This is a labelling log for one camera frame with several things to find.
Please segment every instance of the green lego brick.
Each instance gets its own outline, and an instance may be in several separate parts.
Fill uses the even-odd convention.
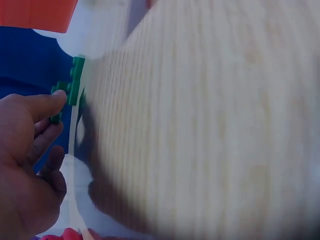
[[[57,90],[63,90],[65,92],[67,92],[67,89],[68,89],[68,82],[66,81],[58,81],[58,84],[56,86],[56,89]]]
[[[53,94],[55,91],[57,91],[57,87],[56,87],[56,86],[53,86],[53,87],[51,88],[51,94]]]
[[[60,112],[58,115],[55,115],[50,118],[50,123],[52,124],[59,124],[61,120],[62,112]]]
[[[74,81],[80,81],[82,70],[84,68],[86,59],[84,57],[74,57],[73,58],[73,67],[70,71],[70,77]]]
[[[66,98],[66,103],[71,106],[76,106],[79,95],[80,82],[73,81],[68,85],[69,95]]]

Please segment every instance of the red object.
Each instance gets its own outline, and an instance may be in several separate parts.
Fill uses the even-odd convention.
[[[78,0],[0,0],[0,25],[66,33]]]
[[[43,236],[41,240],[83,240],[83,238],[77,231],[72,228],[67,228],[64,230],[62,236],[47,235]]]
[[[94,240],[126,240],[121,237],[100,237],[94,230],[88,229],[88,232],[93,237]],[[43,236],[41,240],[84,240],[82,235],[72,228],[67,228],[64,230],[62,236],[47,235]]]
[[[150,9],[154,3],[156,2],[156,0],[145,0],[145,5],[147,9]]]

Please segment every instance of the blue fabric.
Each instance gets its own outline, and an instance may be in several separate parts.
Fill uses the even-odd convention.
[[[73,58],[59,47],[57,40],[41,36],[32,29],[0,26],[0,98],[9,94],[50,94],[58,81],[71,82]],[[53,143],[68,152],[71,121],[70,106],[62,115],[63,133]],[[34,167],[38,172],[46,153]]]

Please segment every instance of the hand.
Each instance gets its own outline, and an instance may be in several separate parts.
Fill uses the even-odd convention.
[[[33,166],[63,130],[50,124],[66,102],[64,91],[53,95],[0,99],[0,239],[27,240],[58,219],[67,187],[59,171],[64,159],[54,146],[38,175]]]

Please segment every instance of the blurry wooden board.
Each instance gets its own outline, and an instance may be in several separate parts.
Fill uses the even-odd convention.
[[[114,48],[97,17],[103,57],[82,77],[97,208],[166,239],[319,236],[319,9],[159,0]]]

